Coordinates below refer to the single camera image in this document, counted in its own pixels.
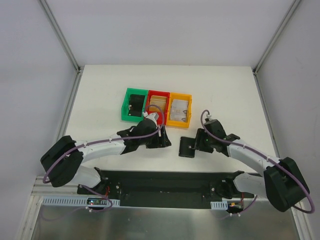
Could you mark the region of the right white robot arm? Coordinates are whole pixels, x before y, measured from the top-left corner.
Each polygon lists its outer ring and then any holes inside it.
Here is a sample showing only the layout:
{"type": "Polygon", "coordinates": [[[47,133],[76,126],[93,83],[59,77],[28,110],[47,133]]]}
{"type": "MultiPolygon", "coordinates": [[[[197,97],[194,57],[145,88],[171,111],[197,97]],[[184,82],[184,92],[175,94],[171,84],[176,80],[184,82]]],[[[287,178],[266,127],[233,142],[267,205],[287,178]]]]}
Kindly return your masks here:
{"type": "Polygon", "coordinates": [[[229,174],[216,187],[216,194],[232,199],[241,193],[250,193],[268,199],[280,212],[297,208],[297,203],[307,199],[310,210],[299,211],[311,214],[315,211],[309,187],[296,162],[290,158],[268,156],[243,141],[235,134],[226,134],[217,119],[205,118],[201,121],[195,139],[195,149],[201,152],[216,151],[240,161],[257,172],[252,175],[238,170],[229,174]]]}

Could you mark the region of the black card holder wallet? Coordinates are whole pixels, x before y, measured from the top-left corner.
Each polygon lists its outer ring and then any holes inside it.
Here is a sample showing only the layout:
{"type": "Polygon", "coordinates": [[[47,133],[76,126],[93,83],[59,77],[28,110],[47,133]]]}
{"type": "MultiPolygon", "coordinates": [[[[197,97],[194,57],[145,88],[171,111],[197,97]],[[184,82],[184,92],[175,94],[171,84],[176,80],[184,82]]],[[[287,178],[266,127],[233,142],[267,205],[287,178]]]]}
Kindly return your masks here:
{"type": "Polygon", "coordinates": [[[179,143],[178,156],[183,158],[195,157],[195,138],[182,136],[179,143]]]}

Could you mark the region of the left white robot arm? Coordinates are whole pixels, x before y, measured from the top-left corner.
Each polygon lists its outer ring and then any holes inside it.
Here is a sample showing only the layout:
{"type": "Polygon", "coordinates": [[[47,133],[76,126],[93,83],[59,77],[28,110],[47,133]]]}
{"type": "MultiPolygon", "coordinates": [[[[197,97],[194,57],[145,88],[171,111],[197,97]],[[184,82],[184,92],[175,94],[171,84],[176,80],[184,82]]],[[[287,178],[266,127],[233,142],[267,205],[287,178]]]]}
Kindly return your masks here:
{"type": "Polygon", "coordinates": [[[148,118],[136,126],[118,131],[107,139],[79,141],[66,135],[41,157],[40,162],[45,170],[42,182],[51,184],[54,188],[73,182],[85,185],[94,194],[99,195],[105,191],[106,183],[96,167],[85,167],[83,163],[102,157],[128,154],[140,146],[159,149],[171,145],[165,126],[157,126],[148,118]]]}

